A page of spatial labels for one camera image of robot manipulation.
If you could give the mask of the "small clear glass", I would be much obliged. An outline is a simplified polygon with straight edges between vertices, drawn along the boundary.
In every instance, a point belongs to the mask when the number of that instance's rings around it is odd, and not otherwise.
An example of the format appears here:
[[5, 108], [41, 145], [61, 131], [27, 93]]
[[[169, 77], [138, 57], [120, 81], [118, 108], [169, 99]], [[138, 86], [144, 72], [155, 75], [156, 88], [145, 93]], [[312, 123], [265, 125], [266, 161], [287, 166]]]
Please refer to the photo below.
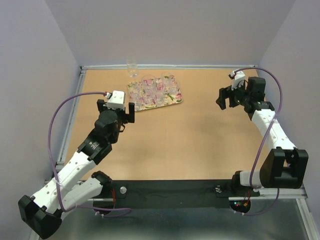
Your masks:
[[157, 91], [154, 96], [156, 105], [161, 106], [165, 101], [165, 93], [163, 91]]

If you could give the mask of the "tall clear glass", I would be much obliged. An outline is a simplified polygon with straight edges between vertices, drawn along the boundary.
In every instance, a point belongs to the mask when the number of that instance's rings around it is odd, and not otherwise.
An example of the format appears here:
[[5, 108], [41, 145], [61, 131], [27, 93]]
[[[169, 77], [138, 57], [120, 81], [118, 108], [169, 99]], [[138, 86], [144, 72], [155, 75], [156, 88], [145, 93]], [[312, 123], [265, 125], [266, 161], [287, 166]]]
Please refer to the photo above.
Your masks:
[[131, 78], [135, 78], [139, 75], [138, 64], [136, 58], [132, 54], [127, 55], [126, 66], [127, 73]]

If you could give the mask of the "clear faceted glass tumbler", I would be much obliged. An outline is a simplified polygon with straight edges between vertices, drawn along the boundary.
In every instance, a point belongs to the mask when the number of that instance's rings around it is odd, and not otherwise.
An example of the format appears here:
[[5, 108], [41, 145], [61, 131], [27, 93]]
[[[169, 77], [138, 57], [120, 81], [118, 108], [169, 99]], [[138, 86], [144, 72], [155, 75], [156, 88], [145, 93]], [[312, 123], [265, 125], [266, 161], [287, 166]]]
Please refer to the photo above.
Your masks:
[[170, 72], [163, 72], [160, 78], [164, 85], [169, 86], [171, 82], [175, 79], [175, 76]]

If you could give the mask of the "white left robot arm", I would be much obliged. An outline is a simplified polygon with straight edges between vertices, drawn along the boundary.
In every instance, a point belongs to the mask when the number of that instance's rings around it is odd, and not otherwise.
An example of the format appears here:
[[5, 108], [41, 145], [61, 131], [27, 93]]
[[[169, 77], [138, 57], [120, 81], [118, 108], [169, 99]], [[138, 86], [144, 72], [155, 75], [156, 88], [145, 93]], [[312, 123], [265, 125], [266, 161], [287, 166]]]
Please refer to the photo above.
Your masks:
[[98, 119], [69, 162], [40, 190], [18, 201], [21, 219], [43, 240], [51, 237], [61, 226], [64, 217], [88, 199], [111, 193], [111, 178], [97, 171], [82, 185], [77, 182], [96, 167], [118, 141], [127, 123], [135, 121], [135, 105], [112, 99], [97, 101]]

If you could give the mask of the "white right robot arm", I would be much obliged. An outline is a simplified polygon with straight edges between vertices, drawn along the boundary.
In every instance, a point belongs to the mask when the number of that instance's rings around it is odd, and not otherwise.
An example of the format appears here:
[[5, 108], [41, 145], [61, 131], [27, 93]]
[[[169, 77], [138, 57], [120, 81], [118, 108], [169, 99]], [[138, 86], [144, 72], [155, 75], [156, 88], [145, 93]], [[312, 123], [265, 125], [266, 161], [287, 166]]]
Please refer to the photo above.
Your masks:
[[277, 120], [271, 102], [265, 100], [266, 80], [260, 77], [245, 79], [243, 72], [229, 76], [231, 85], [219, 90], [216, 103], [224, 110], [227, 107], [243, 106], [249, 119], [259, 130], [262, 144], [269, 153], [259, 170], [237, 171], [230, 182], [231, 192], [242, 195], [259, 188], [299, 189], [305, 176], [309, 155], [297, 148], [287, 137]]

